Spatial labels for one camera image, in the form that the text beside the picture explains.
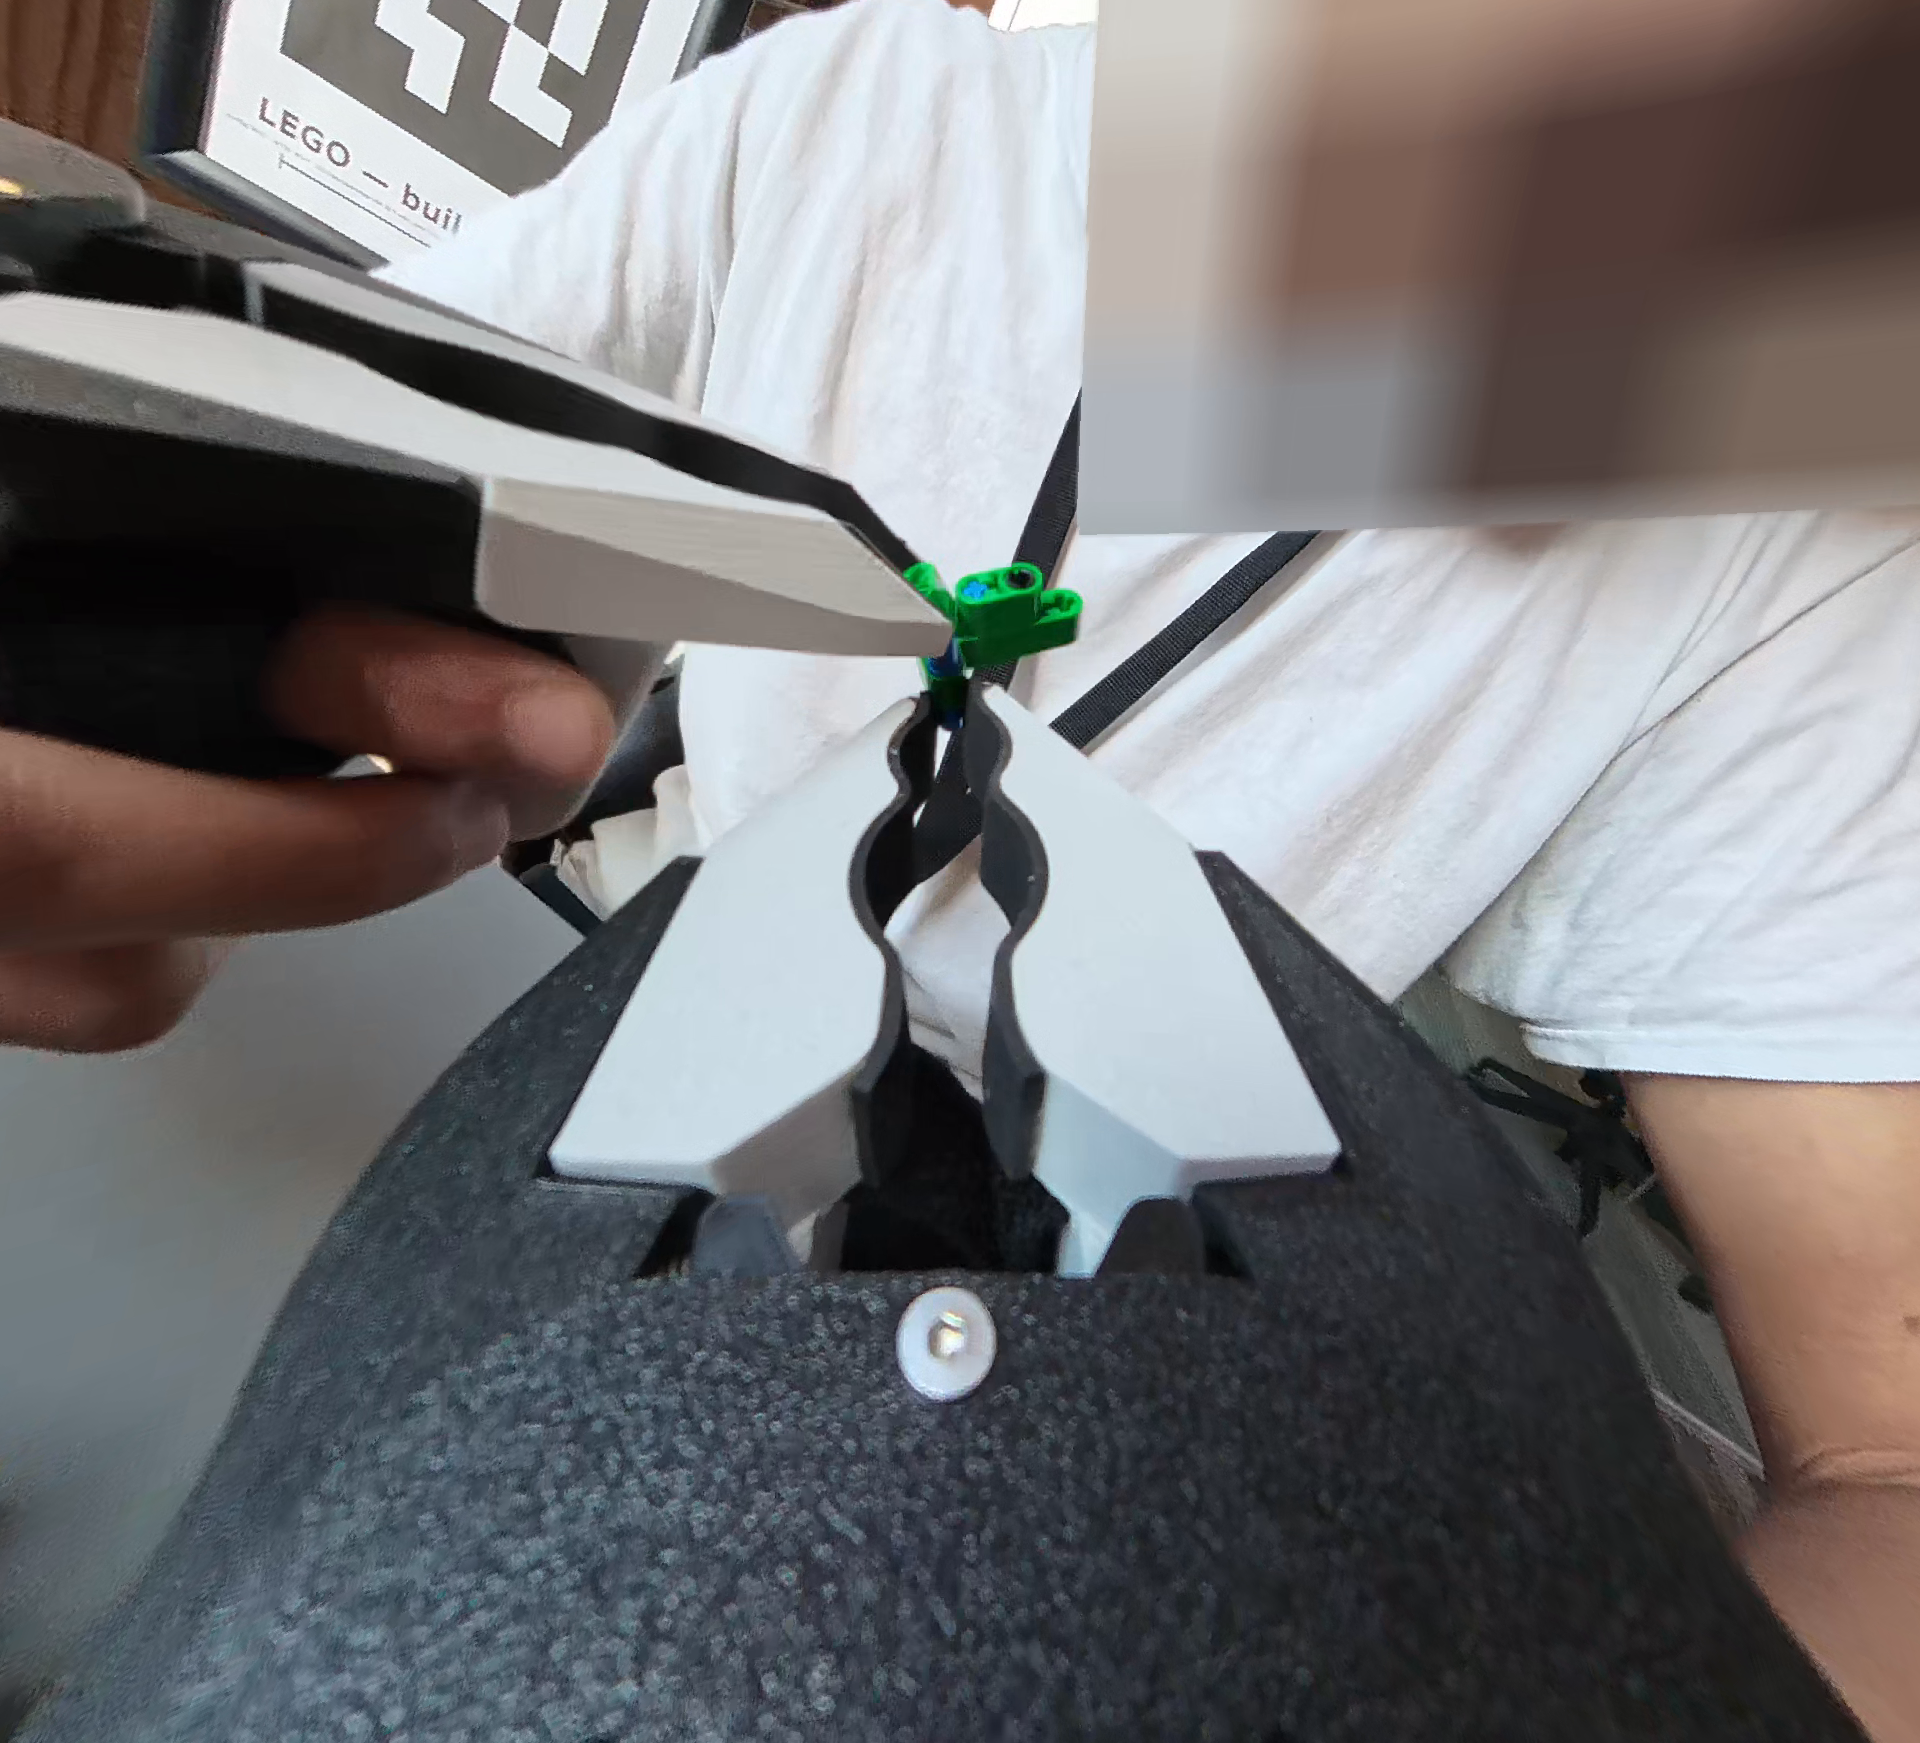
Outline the person's right hand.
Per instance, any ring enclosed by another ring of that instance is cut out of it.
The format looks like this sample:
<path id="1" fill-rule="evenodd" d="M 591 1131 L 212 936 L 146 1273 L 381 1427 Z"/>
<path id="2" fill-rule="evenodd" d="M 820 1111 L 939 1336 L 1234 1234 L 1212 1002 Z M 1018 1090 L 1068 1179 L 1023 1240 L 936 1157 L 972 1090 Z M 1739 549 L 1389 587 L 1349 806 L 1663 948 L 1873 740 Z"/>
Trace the person's right hand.
<path id="1" fill-rule="evenodd" d="M 221 942 L 411 902 L 550 832 L 613 750 L 613 702 L 511 641 L 320 606 L 265 710 L 394 769 L 238 783 L 0 738 L 0 1038 L 121 1053 L 203 993 Z"/>

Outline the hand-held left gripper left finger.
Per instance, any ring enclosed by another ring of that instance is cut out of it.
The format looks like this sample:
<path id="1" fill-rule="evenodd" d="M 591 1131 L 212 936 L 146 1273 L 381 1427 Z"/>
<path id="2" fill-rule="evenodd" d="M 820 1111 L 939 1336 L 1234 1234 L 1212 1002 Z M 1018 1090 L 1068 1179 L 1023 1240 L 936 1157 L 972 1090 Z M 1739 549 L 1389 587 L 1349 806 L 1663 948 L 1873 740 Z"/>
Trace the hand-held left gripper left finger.
<path id="1" fill-rule="evenodd" d="M 547 1166 L 712 1195 L 699 1273 L 842 1269 L 879 1179 L 872 1092 L 909 1040 L 883 936 L 912 888 L 928 702 L 895 702 L 688 875 Z"/>

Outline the person's white t-shirt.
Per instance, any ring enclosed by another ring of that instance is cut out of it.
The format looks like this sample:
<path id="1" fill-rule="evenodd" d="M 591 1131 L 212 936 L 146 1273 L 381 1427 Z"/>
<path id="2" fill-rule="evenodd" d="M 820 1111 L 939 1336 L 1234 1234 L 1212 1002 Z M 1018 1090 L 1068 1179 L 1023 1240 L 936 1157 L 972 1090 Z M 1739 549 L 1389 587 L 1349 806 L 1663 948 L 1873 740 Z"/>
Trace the person's white t-shirt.
<path id="1" fill-rule="evenodd" d="M 1011 560 L 1084 360 L 1093 29 L 785 18 L 386 279 Z M 1555 1061 L 1913 1076 L 1913 514 L 1318 543 L 1093 759 L 1379 997 Z"/>

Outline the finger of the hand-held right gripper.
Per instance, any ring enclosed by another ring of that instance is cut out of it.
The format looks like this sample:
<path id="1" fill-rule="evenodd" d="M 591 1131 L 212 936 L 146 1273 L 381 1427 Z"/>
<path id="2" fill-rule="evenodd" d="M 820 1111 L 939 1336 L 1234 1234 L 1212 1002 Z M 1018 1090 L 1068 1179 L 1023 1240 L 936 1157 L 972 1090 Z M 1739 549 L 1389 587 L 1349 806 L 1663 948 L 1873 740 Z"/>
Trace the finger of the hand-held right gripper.
<path id="1" fill-rule="evenodd" d="M 381 279 L 329 277 L 296 261 L 249 261 L 246 295 L 246 314 L 255 329 L 350 358 L 441 405 L 531 434 L 626 447 L 685 478 L 806 506 L 853 528 L 888 568 L 905 574 L 919 560 L 919 551 L 883 528 L 883 514 L 849 478 L 757 447 L 752 437 L 688 419 L 644 389 L 557 358 L 528 337 L 507 337 L 473 314 L 431 307 Z"/>
<path id="2" fill-rule="evenodd" d="M 740 642 L 795 656 L 936 656 L 948 622 L 853 528 L 685 478 L 626 447 L 531 434 L 441 405 L 350 358 L 249 321 L 169 313 L 82 358 L 85 299 L 0 307 L 5 349 L 76 358 L 121 381 L 158 381 L 162 341 L 181 381 L 271 431 L 317 434 L 320 457 L 479 490 L 473 596 L 511 629 L 613 642 Z"/>

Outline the green lego beam assembly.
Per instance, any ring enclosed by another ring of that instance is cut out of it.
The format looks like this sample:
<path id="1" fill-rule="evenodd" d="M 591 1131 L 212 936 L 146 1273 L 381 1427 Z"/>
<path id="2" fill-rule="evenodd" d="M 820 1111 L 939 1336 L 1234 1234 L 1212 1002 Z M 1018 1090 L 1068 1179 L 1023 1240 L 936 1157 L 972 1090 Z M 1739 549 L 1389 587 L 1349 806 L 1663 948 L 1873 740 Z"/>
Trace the green lego beam assembly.
<path id="1" fill-rule="evenodd" d="M 967 574 L 958 587 L 944 587 L 936 560 L 912 560 L 905 584 L 948 619 L 948 642 L 967 659 L 967 675 L 997 685 L 1008 685 L 1028 656 L 1077 641 L 1084 596 L 1072 587 L 1049 587 L 1030 560 Z"/>

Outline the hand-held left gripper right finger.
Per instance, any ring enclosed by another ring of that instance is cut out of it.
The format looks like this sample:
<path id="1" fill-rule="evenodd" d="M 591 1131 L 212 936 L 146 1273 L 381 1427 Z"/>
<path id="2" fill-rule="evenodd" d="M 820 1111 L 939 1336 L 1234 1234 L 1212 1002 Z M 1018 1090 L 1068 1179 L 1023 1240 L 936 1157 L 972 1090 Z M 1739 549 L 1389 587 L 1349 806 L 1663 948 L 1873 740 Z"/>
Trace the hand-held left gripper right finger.
<path id="1" fill-rule="evenodd" d="M 983 1131 L 1068 1204 L 1093 1280 L 1140 1202 L 1322 1177 L 1322 1115 L 1195 849 L 1002 685 L 967 710 L 979 886 L 1008 915 L 983 1016 Z"/>

